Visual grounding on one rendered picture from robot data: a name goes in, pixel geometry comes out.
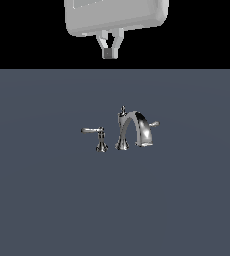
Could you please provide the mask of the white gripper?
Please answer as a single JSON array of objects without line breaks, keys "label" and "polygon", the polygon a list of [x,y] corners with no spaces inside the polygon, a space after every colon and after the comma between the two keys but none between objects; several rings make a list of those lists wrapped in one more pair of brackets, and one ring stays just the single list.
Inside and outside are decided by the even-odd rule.
[{"label": "white gripper", "polygon": [[111,58],[108,32],[114,37],[112,57],[124,39],[124,31],[161,26],[167,18],[169,0],[64,0],[67,31],[77,37],[92,36],[102,49],[102,58]]}]

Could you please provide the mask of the chrome arched faucet spout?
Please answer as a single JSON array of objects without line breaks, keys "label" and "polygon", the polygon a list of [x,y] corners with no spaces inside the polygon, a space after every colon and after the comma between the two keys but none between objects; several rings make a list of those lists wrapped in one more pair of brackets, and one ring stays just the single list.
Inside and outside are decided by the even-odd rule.
[{"label": "chrome arched faucet spout", "polygon": [[119,137],[115,144],[117,150],[128,150],[129,144],[127,141],[128,133],[134,132],[132,137],[135,138],[135,145],[137,147],[147,147],[153,145],[153,136],[149,127],[150,122],[139,111],[127,112],[124,106],[118,113]]}]

